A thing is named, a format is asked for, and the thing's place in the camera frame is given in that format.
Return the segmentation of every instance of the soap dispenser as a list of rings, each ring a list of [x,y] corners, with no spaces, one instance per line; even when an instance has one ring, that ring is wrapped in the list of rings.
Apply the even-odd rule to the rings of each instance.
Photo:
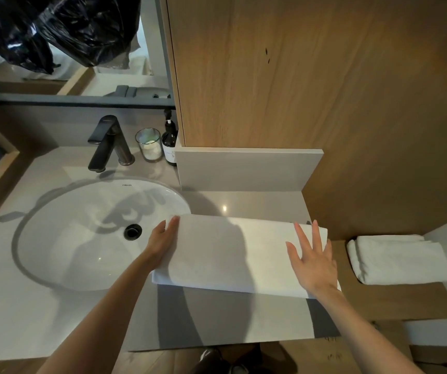
[[[172,111],[165,109],[165,133],[161,137],[161,143],[163,144],[163,151],[165,153],[166,161],[173,166],[177,166],[175,161],[175,144],[177,143],[177,127],[172,121]]]

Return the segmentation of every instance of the countertop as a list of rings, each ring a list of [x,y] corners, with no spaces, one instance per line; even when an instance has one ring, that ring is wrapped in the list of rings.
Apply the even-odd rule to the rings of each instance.
[[[51,289],[33,282],[14,264],[13,234],[42,195],[104,176],[146,177],[180,191],[176,168],[165,161],[146,163],[138,150],[132,151],[132,166],[120,166],[113,153],[106,172],[97,174],[86,168],[93,147],[57,148],[37,157],[5,200],[0,208],[0,359],[50,355],[105,293]],[[195,214],[309,220],[299,191],[180,193]],[[313,338],[309,312],[305,299],[157,286],[148,278],[122,350]]]

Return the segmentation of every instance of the black plastic bag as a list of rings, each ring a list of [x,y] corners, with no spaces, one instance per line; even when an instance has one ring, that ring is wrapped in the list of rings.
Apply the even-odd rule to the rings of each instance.
[[[130,47],[140,0],[53,0],[37,26],[47,42],[85,67],[108,63]]]
[[[30,71],[52,74],[52,52],[33,24],[37,13],[26,0],[0,0],[0,56]]]
[[[140,0],[0,0],[0,55],[52,74],[51,43],[85,67],[104,64],[128,49],[139,13]]]

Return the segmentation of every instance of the floor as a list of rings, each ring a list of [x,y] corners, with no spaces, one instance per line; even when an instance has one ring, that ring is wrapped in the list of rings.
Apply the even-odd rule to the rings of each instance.
[[[397,348],[411,358],[407,336],[399,321],[374,322]],[[343,338],[305,339],[261,343],[264,365],[281,374],[358,374],[357,364]],[[234,362],[253,348],[251,344],[221,346],[225,359]],[[187,374],[199,361],[203,348],[121,353],[113,374]],[[0,361],[0,374],[34,374],[45,358]]]

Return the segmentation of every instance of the mirror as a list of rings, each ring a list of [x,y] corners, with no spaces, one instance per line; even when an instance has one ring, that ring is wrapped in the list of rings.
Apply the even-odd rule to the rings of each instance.
[[[0,56],[0,102],[52,105],[174,106],[159,0],[141,0],[138,31],[110,62],[84,67],[49,44],[52,74]]]

